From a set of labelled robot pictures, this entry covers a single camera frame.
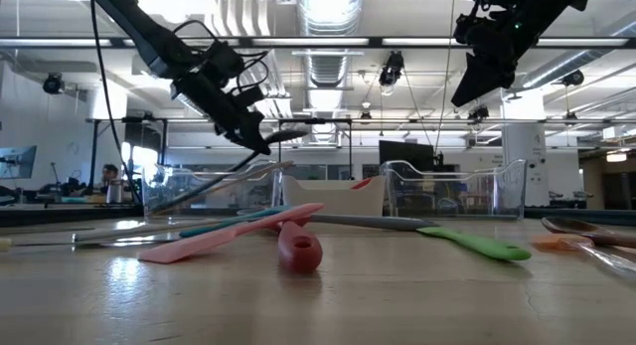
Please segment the white pillar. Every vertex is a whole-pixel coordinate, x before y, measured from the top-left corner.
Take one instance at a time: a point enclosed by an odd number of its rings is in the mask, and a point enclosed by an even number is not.
[[[503,118],[543,119],[544,97],[539,89],[518,93],[521,98],[504,100]],[[503,127],[504,162],[525,159],[526,206],[550,204],[548,166],[546,163],[546,133],[540,123],[508,124]]]

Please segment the green spatula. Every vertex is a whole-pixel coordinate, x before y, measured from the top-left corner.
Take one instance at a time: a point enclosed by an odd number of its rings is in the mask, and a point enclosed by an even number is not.
[[[441,227],[427,227],[417,229],[427,236],[446,238],[469,250],[480,253],[486,257],[499,260],[526,260],[532,254],[515,245],[493,240],[486,237],[468,235]]]

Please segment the ventilation duct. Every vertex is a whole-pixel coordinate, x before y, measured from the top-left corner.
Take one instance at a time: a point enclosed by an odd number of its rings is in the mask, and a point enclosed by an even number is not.
[[[609,27],[601,30],[597,35],[611,37],[636,36],[636,11],[612,23]],[[613,51],[612,49],[602,49],[564,53],[537,70],[525,75],[521,81],[509,89],[508,92],[519,92],[544,86]]]
[[[298,0],[298,16],[304,36],[333,37],[356,33],[363,0]],[[305,57],[307,86],[311,88],[309,105],[320,111],[333,111],[340,106],[347,77],[346,56]]]

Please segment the table surface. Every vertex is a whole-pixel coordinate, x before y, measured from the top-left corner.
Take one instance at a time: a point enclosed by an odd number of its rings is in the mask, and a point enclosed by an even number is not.
[[[528,246],[538,221],[440,222]],[[66,224],[130,228],[136,221]],[[415,233],[312,226],[313,275],[279,269],[276,238],[245,235],[179,263],[152,246],[0,255],[2,344],[630,344],[634,283],[576,253],[484,258]],[[20,235],[62,241],[69,234]],[[636,259],[635,254],[622,254]]]

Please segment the spoon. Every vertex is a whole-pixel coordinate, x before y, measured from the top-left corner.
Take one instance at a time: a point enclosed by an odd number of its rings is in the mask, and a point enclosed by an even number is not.
[[[597,245],[619,246],[636,249],[636,237],[609,231],[588,222],[560,217],[545,217],[541,223],[548,231],[587,237]]]

